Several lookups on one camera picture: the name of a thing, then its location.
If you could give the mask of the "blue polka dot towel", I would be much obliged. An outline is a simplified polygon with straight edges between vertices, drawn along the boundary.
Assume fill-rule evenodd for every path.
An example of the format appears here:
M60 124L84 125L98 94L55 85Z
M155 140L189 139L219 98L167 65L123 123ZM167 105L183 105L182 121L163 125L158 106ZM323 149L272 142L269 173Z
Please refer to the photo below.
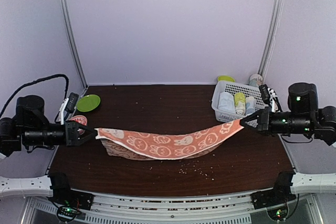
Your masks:
M253 96L249 96L245 100L245 115L251 115L256 112L256 99Z

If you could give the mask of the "orange patterned towel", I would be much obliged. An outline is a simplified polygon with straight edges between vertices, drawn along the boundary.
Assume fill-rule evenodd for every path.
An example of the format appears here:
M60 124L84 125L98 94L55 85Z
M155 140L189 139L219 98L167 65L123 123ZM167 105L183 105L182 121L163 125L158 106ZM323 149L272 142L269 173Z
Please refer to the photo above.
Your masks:
M212 152L243 127L234 120L184 135L159 135L119 129L97 128L108 155L134 161L181 160Z

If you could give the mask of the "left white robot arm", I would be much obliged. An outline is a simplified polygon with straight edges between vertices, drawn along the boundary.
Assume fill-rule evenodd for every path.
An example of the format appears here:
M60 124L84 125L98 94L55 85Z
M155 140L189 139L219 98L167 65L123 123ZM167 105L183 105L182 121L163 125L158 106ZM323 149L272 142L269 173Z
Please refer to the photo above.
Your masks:
M22 148L80 146L95 138L97 130L76 121L50 123L44 115L44 99L37 95L19 97L13 118L1 119L1 159L6 159ZM76 197L64 173L34 178L1 177L1 197L47 197L71 205Z

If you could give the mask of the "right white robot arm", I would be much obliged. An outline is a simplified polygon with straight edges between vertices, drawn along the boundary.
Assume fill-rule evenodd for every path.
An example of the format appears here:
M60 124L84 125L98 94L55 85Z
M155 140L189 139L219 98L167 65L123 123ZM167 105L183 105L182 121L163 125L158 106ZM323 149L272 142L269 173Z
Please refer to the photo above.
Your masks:
M240 125L264 135L291 136L324 141L335 146L335 107L318 107L317 87L313 83L297 82L288 88L288 112L265 107L240 120ZM272 203L279 204L289 195L304 193L334 193L335 174L302 174L281 172L269 192Z

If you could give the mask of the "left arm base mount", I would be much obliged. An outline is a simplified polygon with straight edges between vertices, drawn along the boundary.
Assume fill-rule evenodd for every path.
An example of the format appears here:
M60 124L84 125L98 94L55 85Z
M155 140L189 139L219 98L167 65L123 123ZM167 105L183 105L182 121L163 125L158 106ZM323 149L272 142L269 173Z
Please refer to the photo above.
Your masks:
M73 190L64 173L48 174L52 196L47 199L56 207L56 217L63 223L74 221L82 215L82 210L90 210L94 195Z

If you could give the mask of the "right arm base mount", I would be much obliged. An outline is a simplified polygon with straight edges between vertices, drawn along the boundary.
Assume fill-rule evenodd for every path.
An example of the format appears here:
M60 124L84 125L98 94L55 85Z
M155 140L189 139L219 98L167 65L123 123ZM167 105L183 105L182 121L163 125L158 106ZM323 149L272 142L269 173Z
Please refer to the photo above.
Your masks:
M267 209L267 215L276 223L285 222L296 211L300 196L291 192L295 172L280 172L273 188L252 193L254 209Z

